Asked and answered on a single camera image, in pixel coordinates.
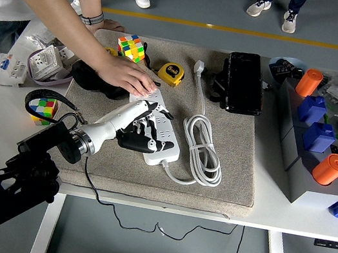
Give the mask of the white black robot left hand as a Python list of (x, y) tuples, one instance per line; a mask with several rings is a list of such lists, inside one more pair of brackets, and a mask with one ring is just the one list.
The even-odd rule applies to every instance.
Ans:
[(81, 153), (96, 154), (105, 141), (116, 139), (121, 148), (141, 152), (149, 166), (179, 159), (180, 149), (163, 101), (132, 99), (94, 124), (73, 132)]

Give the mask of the person's left hand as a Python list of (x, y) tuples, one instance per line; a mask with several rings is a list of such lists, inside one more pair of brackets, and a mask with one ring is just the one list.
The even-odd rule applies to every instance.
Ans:
[(111, 19), (104, 19), (101, 23), (97, 23), (94, 25), (86, 25), (86, 27), (93, 35), (95, 35), (95, 33), (100, 29), (112, 30), (112, 31), (123, 32), (123, 33), (126, 32), (124, 26), (122, 26), (117, 21), (114, 21)]

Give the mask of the person's right hand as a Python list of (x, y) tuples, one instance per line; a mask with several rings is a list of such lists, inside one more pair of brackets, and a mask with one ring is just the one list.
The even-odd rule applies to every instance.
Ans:
[(104, 62), (95, 67), (95, 71), (106, 83), (121, 87), (135, 96), (148, 96), (157, 90), (151, 77), (125, 57), (107, 54)]

